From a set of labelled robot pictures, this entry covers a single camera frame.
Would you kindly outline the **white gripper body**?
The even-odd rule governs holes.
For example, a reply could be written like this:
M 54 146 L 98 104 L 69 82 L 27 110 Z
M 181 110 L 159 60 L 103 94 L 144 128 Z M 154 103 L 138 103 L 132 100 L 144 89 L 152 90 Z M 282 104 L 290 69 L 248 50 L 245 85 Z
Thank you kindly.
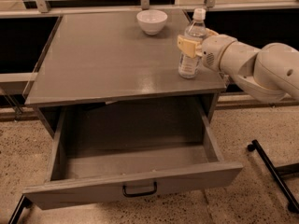
M 236 38 L 228 35 L 212 35 L 206 38 L 202 44 L 203 66 L 212 71 L 220 72 L 222 55 L 236 41 Z

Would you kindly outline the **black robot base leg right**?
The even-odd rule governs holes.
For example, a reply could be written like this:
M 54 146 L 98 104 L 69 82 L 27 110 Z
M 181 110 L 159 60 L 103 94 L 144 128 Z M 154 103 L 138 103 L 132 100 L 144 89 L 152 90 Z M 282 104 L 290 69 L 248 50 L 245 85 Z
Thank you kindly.
M 275 166 L 273 162 L 271 162 L 270 158 L 267 156 L 263 147 L 257 140 L 253 140 L 250 144 L 247 145 L 247 150 L 252 152 L 256 150 L 263 160 L 266 168 L 270 172 L 271 176 L 273 176 L 275 182 L 278 184 L 280 190 L 284 194 L 285 198 L 288 201 L 288 210 L 290 212 L 299 214 L 299 202 L 292 194 L 288 185 L 284 181 L 284 176 L 286 175 L 297 175 L 299 173 L 299 163 L 292 163 L 282 166 Z

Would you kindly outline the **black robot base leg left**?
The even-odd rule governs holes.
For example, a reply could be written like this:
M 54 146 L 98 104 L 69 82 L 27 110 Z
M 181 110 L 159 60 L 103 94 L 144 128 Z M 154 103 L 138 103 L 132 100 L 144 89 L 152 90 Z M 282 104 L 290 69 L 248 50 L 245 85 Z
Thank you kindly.
M 21 196 L 16 205 L 8 224 L 17 224 L 24 208 L 30 208 L 33 203 L 24 195 Z

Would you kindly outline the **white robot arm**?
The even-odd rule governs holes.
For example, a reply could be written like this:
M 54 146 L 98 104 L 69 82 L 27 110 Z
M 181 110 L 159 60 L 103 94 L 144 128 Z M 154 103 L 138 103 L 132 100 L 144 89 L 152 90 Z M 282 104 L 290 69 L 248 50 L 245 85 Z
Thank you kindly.
M 202 60 L 202 65 L 229 76 L 245 93 L 262 103 L 290 95 L 299 100 L 299 50 L 282 43 L 254 48 L 210 30 L 206 39 L 179 35 L 178 48 Z

